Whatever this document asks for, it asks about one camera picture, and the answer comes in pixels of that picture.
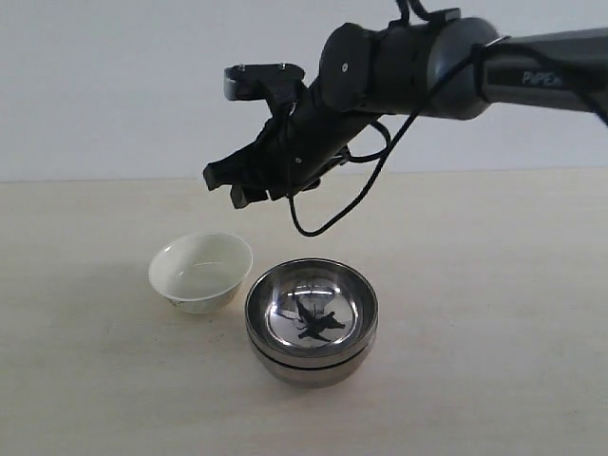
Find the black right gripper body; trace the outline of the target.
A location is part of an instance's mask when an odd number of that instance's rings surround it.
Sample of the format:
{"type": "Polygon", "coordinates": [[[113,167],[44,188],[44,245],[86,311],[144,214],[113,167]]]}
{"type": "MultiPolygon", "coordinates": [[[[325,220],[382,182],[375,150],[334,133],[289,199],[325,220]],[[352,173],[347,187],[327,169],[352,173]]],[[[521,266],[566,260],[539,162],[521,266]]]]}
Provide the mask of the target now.
{"type": "Polygon", "coordinates": [[[291,115],[268,123],[255,140],[255,176],[272,200],[311,181],[342,146],[375,120],[373,113],[329,107],[322,91],[321,80],[314,79],[291,115]]]}

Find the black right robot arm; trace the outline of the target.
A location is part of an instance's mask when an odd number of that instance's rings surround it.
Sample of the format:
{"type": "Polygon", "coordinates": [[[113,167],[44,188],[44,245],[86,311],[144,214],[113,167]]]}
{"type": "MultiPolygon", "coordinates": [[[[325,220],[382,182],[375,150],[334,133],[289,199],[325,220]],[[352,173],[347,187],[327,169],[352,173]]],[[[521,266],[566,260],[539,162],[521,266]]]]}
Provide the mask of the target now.
{"type": "Polygon", "coordinates": [[[494,104],[607,112],[607,32],[592,28],[502,37],[486,20],[381,30],[347,23],[322,49],[315,79],[290,63],[227,67],[231,101],[264,101],[256,138],[202,172],[231,187],[237,208],[315,188],[346,145],[388,115],[468,121],[494,104]]]}

